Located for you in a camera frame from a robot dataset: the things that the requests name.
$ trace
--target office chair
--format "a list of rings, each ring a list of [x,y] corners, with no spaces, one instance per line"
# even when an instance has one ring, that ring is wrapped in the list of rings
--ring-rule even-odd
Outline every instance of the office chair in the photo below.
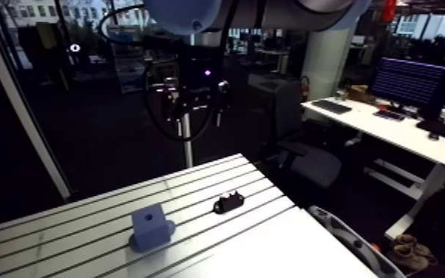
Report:
[[[274,96],[273,129],[280,149],[279,167],[328,189],[339,176],[342,163],[324,149],[304,142],[306,134],[302,130],[301,94],[300,81],[292,81],[278,88]]]

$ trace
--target red object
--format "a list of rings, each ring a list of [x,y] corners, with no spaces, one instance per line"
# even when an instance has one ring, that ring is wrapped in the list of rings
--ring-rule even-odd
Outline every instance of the red object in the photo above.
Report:
[[[384,0],[384,9],[381,14],[381,20],[383,22],[392,22],[395,18],[395,9],[397,8],[397,0]]]
[[[376,245],[375,243],[371,243],[371,246],[376,249],[378,252],[381,252],[381,248],[379,248],[378,245]]]
[[[310,80],[309,77],[303,75],[300,78],[300,81],[302,82],[302,102],[307,101],[307,97],[309,96],[309,91],[310,91]]]

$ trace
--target chair armrest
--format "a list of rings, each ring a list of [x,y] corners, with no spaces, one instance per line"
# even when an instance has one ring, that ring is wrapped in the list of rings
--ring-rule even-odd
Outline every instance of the chair armrest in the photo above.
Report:
[[[285,151],[290,152],[296,156],[305,156],[307,154],[307,150],[305,148],[301,148],[300,144],[294,143],[293,141],[279,141],[278,147],[284,149]]]

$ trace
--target blue cube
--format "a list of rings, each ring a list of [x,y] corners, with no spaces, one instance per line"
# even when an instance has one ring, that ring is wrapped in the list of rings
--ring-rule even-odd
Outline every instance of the blue cube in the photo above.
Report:
[[[159,203],[133,211],[133,243],[135,251],[144,252],[171,241],[174,223],[166,220]]]

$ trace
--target shoe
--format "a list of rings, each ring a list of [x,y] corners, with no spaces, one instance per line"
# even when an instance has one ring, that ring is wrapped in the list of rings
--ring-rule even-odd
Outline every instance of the shoe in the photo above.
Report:
[[[423,271],[429,265],[427,258],[414,254],[411,245],[396,245],[388,252],[387,257],[408,275]]]
[[[414,248],[414,254],[426,257],[430,265],[438,264],[438,261],[436,260],[435,256],[431,253],[429,248],[427,248],[422,244],[419,244],[418,240],[415,237],[411,236],[410,234],[398,235],[392,242],[392,246],[395,245],[411,245]]]

